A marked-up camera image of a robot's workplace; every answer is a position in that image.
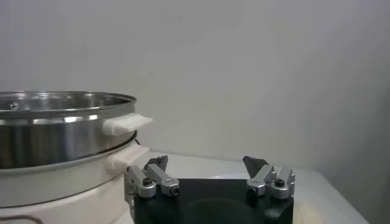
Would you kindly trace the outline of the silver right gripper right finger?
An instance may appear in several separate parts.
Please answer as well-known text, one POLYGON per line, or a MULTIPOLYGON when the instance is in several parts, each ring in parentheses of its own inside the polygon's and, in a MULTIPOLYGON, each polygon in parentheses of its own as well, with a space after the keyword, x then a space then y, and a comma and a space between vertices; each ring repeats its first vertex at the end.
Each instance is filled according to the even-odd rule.
POLYGON ((244 156, 243 162, 250 176, 246 181, 250 198, 262 197, 266 192, 277 200, 286 200, 295 195, 295 173, 289 167, 281 167, 277 172, 264 159, 250 156, 244 156))

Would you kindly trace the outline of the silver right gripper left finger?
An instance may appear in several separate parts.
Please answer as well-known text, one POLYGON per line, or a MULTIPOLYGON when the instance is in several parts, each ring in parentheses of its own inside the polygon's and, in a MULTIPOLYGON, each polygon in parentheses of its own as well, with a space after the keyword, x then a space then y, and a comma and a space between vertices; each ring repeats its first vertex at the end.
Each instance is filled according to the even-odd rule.
POLYGON ((169 158, 167 155, 151 158, 143 168, 129 166, 125 172, 126 202, 130 210, 135 209, 135 197, 149 200, 157 192, 168 198, 177 199, 180 195, 180 182, 166 173, 169 158))

